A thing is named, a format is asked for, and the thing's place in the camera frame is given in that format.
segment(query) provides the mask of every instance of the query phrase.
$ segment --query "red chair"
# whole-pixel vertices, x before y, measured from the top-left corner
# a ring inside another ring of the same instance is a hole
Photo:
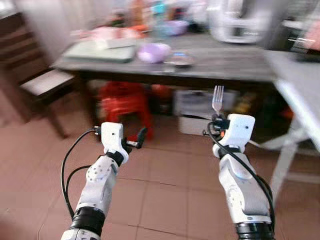
[[[105,110],[107,122],[117,123],[119,116],[138,113],[142,124],[148,128],[146,137],[154,136],[152,118],[149,112],[145,89],[139,83],[111,81],[100,89],[99,97]],[[137,135],[128,137],[136,141]]]

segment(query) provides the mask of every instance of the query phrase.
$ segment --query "wooden chair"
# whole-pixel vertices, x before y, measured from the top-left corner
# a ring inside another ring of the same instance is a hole
[[[71,92],[73,76],[49,68],[46,56],[21,13],[0,19],[0,71],[7,84],[19,86],[24,99],[44,114],[56,133],[66,135],[49,107]]]

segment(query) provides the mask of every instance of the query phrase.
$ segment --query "fork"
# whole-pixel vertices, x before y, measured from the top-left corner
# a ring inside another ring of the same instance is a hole
[[[216,114],[219,116],[220,110],[222,109],[222,100],[224,96],[224,86],[215,86],[212,98],[212,107]]]

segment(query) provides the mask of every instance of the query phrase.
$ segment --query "tiled floor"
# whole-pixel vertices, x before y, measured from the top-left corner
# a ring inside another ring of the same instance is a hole
[[[80,107],[69,102],[59,118],[70,137],[60,140],[46,119],[0,129],[0,238],[58,240],[71,219],[60,190],[61,161],[89,128]],[[103,240],[235,240],[218,161],[209,139],[178,132],[174,117],[155,116],[155,139],[133,150],[121,166],[103,227]],[[93,136],[70,155],[67,171],[93,163],[102,152]],[[247,146],[257,172],[270,179],[278,154]],[[318,157],[300,156],[295,170],[320,174]],[[75,207],[84,170],[70,184]],[[320,188],[286,182],[276,207],[278,240],[316,240],[320,235]]]

